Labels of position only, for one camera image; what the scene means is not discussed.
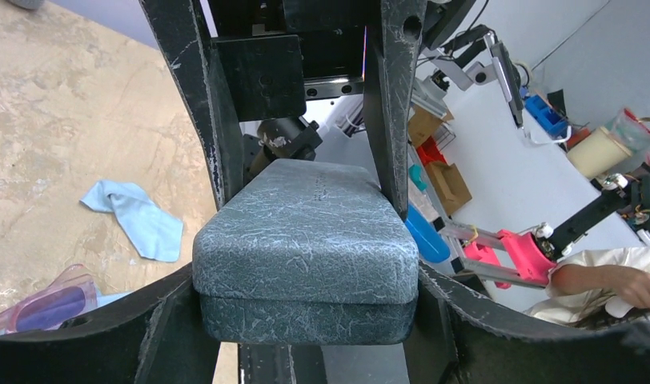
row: light blue cloth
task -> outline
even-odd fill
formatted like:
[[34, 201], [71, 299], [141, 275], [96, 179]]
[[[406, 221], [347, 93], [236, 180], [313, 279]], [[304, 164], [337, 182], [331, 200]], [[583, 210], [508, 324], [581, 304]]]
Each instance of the light blue cloth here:
[[183, 222], [158, 208], [133, 182], [97, 182], [80, 200], [95, 212], [113, 213], [142, 258], [179, 260]]

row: yellow container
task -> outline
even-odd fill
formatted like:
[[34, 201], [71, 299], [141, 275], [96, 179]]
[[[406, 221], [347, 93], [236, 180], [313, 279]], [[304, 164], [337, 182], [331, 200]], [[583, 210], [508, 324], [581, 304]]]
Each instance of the yellow container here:
[[568, 160], [584, 177], [592, 179], [633, 154], [600, 126], [568, 151]]

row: cardboard box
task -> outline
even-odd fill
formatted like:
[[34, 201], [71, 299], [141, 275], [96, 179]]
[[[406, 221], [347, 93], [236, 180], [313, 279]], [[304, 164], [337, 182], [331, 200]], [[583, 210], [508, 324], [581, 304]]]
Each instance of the cardboard box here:
[[453, 117], [450, 111], [448, 111], [443, 118], [438, 118], [420, 106], [413, 106], [411, 109], [410, 120], [407, 122], [407, 133], [410, 136], [412, 145], [415, 146], [415, 148], [418, 148], [424, 144], [424, 142], [426, 142], [444, 122], [449, 122], [452, 119]]
[[424, 168], [448, 215], [471, 201], [471, 192], [456, 165], [430, 162]]

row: pink plastic object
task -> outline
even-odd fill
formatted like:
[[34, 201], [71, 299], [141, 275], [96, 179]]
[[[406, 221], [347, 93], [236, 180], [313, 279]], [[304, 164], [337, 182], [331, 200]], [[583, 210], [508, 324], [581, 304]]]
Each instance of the pink plastic object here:
[[[481, 246], [476, 242], [464, 247], [464, 255], [471, 260], [476, 260], [477, 262], [484, 262], [493, 266], [502, 266], [500, 260], [497, 258], [495, 250], [488, 246]], [[495, 286], [502, 290], [507, 290], [512, 287], [508, 282], [495, 282]]]
[[498, 235], [522, 279], [544, 285], [549, 283], [549, 270], [556, 264], [537, 248], [531, 233], [520, 235], [501, 230]]
[[0, 313], [0, 333], [53, 330], [97, 306], [96, 286], [87, 269], [74, 264], [46, 289]]

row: concrete floor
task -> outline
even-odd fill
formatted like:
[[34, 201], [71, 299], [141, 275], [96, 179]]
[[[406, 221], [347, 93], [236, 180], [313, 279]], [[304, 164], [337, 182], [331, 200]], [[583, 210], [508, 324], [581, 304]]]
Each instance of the concrete floor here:
[[[140, 258], [112, 215], [78, 202], [104, 178], [139, 184], [184, 221], [177, 262]], [[137, 290], [186, 265], [214, 213], [198, 137], [157, 50], [49, 2], [29, 13], [0, 1], [0, 310], [74, 263], [104, 294]], [[216, 384], [238, 382], [235, 345], [217, 367]]]

